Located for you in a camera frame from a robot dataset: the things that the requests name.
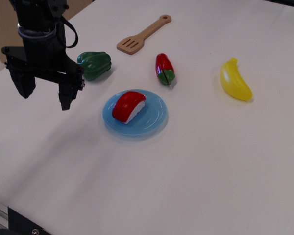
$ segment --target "beige wall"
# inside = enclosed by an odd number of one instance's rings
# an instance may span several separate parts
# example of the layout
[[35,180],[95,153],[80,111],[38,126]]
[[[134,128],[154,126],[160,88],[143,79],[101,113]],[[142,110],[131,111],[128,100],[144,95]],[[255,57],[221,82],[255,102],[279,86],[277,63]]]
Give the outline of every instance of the beige wall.
[[[88,6],[92,0],[67,0],[70,8],[65,11],[64,17],[68,20],[76,13]],[[9,0],[0,0],[0,59],[6,60],[5,55],[1,53],[3,46],[21,46],[22,39],[17,33],[17,16]]]

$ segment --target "sushi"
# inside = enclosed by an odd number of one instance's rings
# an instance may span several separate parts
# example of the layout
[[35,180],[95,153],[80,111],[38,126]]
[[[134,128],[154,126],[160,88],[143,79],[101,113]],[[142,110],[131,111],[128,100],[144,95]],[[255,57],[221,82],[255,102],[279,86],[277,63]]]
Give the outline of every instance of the sushi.
[[146,97],[136,91],[125,92],[116,102],[112,116],[128,124],[145,106]]

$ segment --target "spatula handle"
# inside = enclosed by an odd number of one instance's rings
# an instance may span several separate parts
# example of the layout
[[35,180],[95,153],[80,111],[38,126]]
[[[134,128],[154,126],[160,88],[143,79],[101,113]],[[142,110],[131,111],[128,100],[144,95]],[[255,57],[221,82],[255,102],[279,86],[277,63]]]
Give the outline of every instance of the spatula handle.
[[146,29],[144,29],[142,32],[137,34],[137,36],[140,36],[140,37],[142,37],[143,40],[145,40],[151,34],[153,34],[155,31],[157,31],[158,29],[160,29],[162,26],[164,26],[166,23],[169,23],[169,22],[171,22],[171,16],[162,15],[153,24],[151,24]]

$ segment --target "green bell pepper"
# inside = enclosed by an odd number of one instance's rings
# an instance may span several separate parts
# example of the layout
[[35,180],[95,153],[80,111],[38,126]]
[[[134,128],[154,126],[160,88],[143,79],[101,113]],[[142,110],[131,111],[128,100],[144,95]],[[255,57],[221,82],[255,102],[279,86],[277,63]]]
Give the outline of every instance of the green bell pepper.
[[111,57],[105,52],[84,52],[77,63],[84,68],[84,78],[92,81],[111,68]]

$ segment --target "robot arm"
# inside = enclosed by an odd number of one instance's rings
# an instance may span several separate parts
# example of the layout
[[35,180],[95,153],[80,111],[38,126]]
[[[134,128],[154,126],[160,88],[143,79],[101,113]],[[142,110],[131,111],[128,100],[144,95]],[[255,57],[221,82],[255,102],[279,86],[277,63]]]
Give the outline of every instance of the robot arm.
[[[70,108],[77,91],[84,87],[84,69],[66,55],[77,44],[74,27],[62,14],[66,0],[10,0],[18,17],[23,47],[3,47],[6,68],[20,95],[28,98],[35,89],[35,77],[59,84],[62,110]],[[75,42],[66,46],[64,25],[75,32]]]

